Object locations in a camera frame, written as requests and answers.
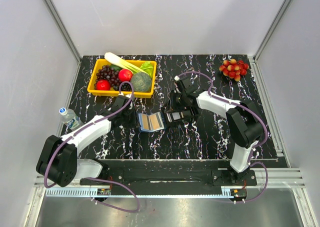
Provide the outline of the black card tray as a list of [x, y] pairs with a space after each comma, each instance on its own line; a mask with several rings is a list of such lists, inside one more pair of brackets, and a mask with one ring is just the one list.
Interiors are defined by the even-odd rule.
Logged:
[[182, 110], [172, 110], [162, 107], [161, 112], [165, 125], [168, 128], [193, 123], [200, 115], [199, 110], [192, 106], [183, 107]]

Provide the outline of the gold credit card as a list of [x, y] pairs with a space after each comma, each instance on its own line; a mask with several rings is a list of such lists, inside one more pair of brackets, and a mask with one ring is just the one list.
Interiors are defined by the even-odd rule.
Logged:
[[144, 131], [149, 131], [150, 130], [150, 125], [149, 125], [149, 116], [146, 114], [141, 115], [141, 127]]
[[160, 130], [164, 127], [162, 115], [160, 112], [150, 115], [149, 119], [153, 130]]

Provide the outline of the blue card holder wallet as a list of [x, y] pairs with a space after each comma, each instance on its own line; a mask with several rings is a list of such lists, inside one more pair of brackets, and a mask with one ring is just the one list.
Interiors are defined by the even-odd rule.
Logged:
[[165, 128], [163, 116], [160, 111], [150, 115], [139, 113], [138, 119], [141, 132], [152, 133]]

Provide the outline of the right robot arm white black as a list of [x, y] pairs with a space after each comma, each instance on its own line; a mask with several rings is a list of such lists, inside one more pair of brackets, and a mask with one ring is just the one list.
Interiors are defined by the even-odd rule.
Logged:
[[169, 94], [169, 101], [161, 111], [169, 127], [195, 121], [200, 110], [210, 111], [227, 120], [230, 137], [234, 141], [233, 155], [228, 171], [222, 180], [239, 185], [250, 169], [250, 154], [261, 136], [267, 132], [255, 104], [250, 100], [235, 101], [202, 90], [184, 76], [175, 76], [175, 89]]

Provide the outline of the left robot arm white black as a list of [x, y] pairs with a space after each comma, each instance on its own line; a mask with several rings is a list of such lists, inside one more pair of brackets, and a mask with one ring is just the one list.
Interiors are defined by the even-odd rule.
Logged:
[[78, 155], [92, 142], [117, 127], [137, 122], [134, 96], [118, 95], [113, 105], [94, 116], [88, 123], [63, 136], [49, 136], [36, 165], [44, 177], [44, 186], [68, 186], [73, 180], [91, 178], [96, 184], [107, 182], [108, 166], [97, 159], [79, 159]]

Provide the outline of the dark blue grape bunch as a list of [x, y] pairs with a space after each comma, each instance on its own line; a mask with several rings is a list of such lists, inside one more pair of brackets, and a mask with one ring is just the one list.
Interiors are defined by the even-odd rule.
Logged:
[[113, 88], [114, 91], [119, 91], [119, 90], [121, 92], [131, 92], [132, 91], [132, 88], [128, 83], [121, 84], [121, 83], [118, 82], [112, 88]]

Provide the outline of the red apple lower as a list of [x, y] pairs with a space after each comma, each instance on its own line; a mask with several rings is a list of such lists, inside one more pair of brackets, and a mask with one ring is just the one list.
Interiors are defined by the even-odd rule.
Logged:
[[111, 85], [107, 80], [101, 79], [96, 82], [95, 89], [98, 91], [109, 91], [111, 89]]

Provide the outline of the red apple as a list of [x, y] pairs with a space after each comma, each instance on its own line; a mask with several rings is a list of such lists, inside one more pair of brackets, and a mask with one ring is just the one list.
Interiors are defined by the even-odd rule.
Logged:
[[118, 73], [118, 79], [121, 82], [130, 82], [133, 77], [133, 73], [128, 69], [122, 69]]
[[107, 80], [101, 79], [96, 82], [95, 89], [98, 91], [109, 91], [111, 89], [111, 85]]

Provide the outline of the red apple upper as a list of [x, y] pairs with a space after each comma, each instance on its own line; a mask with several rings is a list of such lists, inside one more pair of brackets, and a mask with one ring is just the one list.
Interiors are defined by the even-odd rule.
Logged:
[[122, 69], [118, 73], [118, 79], [121, 82], [130, 82], [133, 77], [133, 73], [128, 69]]

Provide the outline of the purple grape bunch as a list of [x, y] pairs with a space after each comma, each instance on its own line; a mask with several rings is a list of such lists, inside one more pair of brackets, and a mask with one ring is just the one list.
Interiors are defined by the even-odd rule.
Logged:
[[107, 80], [110, 83], [110, 86], [113, 87], [117, 83], [121, 83], [118, 79], [118, 73], [119, 71], [114, 71], [110, 68], [110, 65], [103, 65], [96, 74], [97, 80], [95, 82], [99, 80]]

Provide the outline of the green avocado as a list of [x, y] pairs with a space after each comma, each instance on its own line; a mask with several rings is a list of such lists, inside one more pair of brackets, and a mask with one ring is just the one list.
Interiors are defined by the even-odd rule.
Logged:
[[111, 64], [110, 68], [113, 69], [114, 71], [120, 71], [122, 69], [121, 67], [114, 65], [114, 64]]

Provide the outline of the red lychee bunch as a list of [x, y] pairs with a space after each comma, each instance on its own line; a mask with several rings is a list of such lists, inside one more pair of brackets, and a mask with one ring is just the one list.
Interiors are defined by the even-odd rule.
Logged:
[[218, 70], [231, 80], [239, 82], [247, 73], [250, 66], [243, 60], [230, 59], [224, 60]]

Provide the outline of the clear water bottle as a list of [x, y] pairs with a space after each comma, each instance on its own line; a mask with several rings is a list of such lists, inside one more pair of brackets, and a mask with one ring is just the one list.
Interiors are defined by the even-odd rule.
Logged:
[[65, 124], [69, 130], [74, 131], [83, 126], [83, 122], [72, 109], [62, 107], [59, 109], [59, 114], [61, 122]]

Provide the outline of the white daikon radish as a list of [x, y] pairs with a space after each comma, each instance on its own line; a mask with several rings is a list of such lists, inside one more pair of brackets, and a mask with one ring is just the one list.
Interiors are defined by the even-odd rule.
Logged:
[[133, 65], [132, 63], [120, 58], [119, 56], [111, 53], [111, 52], [106, 52], [104, 54], [104, 58], [111, 64], [116, 65], [122, 69], [130, 70], [134, 74], [139, 73], [139, 72], [145, 72], [141, 68]]

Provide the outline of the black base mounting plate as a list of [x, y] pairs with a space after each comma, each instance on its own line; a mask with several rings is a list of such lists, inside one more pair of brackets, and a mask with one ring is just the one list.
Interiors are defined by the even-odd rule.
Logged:
[[120, 182], [140, 196], [219, 195], [222, 187], [257, 186], [248, 170], [242, 181], [222, 179], [230, 166], [226, 160], [104, 160], [103, 180]]

